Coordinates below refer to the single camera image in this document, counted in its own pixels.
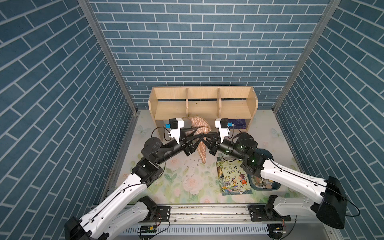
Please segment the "light wooden bookshelf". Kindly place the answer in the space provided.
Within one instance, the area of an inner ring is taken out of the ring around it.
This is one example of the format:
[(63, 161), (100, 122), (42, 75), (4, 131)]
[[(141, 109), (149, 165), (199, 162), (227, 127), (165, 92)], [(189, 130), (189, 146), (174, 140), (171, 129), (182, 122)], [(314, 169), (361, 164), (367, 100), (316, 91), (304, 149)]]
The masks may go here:
[(201, 117), (215, 128), (219, 118), (244, 119), (248, 131), (258, 109), (259, 99), (253, 87), (154, 87), (148, 101), (160, 139), (161, 128), (169, 119)]

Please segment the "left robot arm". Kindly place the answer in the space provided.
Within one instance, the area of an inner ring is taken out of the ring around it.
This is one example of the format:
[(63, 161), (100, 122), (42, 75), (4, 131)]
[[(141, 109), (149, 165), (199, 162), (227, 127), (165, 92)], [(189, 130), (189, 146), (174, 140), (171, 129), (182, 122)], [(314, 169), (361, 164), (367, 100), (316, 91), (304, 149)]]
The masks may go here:
[(141, 151), (143, 157), (131, 174), (114, 192), (81, 218), (71, 217), (65, 223), (67, 240), (113, 240), (129, 227), (146, 219), (154, 220), (158, 205), (148, 196), (140, 198), (133, 207), (125, 207), (145, 191), (165, 171), (167, 160), (179, 153), (194, 153), (199, 144), (210, 146), (208, 138), (217, 133), (197, 133), (198, 128), (171, 130), (167, 144), (157, 137), (149, 138)]

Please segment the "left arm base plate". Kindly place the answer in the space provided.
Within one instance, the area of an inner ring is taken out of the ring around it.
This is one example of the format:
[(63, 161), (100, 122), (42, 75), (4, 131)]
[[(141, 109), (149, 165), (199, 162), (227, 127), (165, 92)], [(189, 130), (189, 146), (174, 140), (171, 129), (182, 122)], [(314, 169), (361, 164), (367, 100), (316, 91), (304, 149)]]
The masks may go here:
[(149, 210), (147, 217), (142, 221), (142, 223), (159, 223), (169, 221), (170, 215), (170, 206), (157, 206), (156, 209)]

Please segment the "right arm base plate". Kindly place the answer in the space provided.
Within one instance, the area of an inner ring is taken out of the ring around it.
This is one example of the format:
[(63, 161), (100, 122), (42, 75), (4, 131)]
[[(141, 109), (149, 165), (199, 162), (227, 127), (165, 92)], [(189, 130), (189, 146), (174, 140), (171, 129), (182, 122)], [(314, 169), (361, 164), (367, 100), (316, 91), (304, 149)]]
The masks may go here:
[(265, 205), (249, 205), (248, 211), (252, 222), (289, 222), (290, 216), (281, 216), (273, 208)]

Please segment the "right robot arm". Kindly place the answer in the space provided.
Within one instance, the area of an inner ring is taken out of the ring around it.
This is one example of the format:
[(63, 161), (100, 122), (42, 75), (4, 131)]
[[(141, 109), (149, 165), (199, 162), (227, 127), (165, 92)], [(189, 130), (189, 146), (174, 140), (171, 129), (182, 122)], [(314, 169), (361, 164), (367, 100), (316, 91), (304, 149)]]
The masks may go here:
[(203, 143), (214, 155), (220, 151), (242, 162), (246, 173), (272, 180), (309, 199), (309, 211), (323, 224), (334, 229), (344, 229), (347, 197), (340, 180), (309, 176), (276, 163), (248, 133), (240, 133), (235, 142), (220, 137), (219, 133), (203, 135)]

